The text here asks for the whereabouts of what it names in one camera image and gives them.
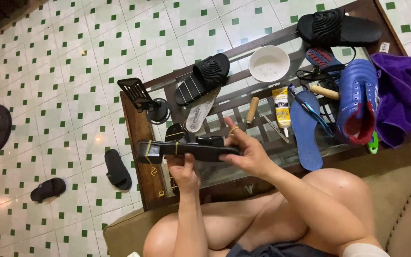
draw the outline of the knee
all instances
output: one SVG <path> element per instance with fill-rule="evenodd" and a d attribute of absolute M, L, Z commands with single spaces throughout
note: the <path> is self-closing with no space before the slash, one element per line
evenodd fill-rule
<path fill-rule="evenodd" d="M 152 227 L 145 239 L 144 256 L 167 257 L 174 255 L 178 219 L 178 213 L 172 213 L 160 219 Z"/>
<path fill-rule="evenodd" d="M 347 196 L 369 194 L 367 184 L 358 176 L 340 169 L 320 169 L 305 175 L 303 180 L 329 194 Z"/>

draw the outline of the hand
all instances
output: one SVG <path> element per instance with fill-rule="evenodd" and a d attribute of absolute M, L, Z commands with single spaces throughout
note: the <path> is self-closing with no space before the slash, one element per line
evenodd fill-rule
<path fill-rule="evenodd" d="M 225 122 L 230 128 L 236 126 L 229 117 L 225 117 Z M 265 179 L 267 173 L 277 165 L 267 156 L 263 146 L 256 138 L 246 134 L 240 128 L 233 130 L 232 133 L 233 135 L 225 139 L 225 145 L 238 145 L 243 156 L 220 155 L 220 160 L 233 164 L 252 176 Z"/>
<path fill-rule="evenodd" d="M 199 180 L 196 173 L 193 171 L 195 157 L 192 154 L 185 154 L 185 157 L 180 155 L 166 155 L 169 172 L 179 186 L 180 193 L 199 193 Z"/>

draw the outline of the shorts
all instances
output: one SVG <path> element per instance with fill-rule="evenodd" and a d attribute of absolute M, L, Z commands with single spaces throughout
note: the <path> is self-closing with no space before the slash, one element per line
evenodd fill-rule
<path fill-rule="evenodd" d="M 301 243 L 267 244 L 248 252 L 236 244 L 226 257 L 337 257 Z"/>

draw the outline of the green plastic handle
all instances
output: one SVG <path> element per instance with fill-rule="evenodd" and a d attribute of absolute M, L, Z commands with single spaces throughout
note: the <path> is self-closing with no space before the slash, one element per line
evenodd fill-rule
<path fill-rule="evenodd" d="M 377 132 L 374 131 L 372 134 L 372 138 L 370 139 L 370 142 L 367 143 L 367 149 L 371 154 L 376 154 L 378 151 L 378 136 Z"/>

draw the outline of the sofa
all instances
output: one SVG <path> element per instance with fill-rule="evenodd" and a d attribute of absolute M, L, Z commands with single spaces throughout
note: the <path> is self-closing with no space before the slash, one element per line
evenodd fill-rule
<path fill-rule="evenodd" d="M 411 144 L 388 149 L 378 155 L 342 161 L 330 167 L 356 174 L 368 184 L 373 197 L 378 241 L 391 257 L 411 257 Z M 253 194 L 264 190 L 267 189 L 254 187 Z M 243 188 L 229 195 L 226 200 L 251 196 Z M 112 257 L 127 257 L 137 252 L 142 256 L 145 237 L 151 227 L 177 210 L 177 204 L 147 212 L 139 209 L 117 219 L 103 231 L 109 254 Z"/>

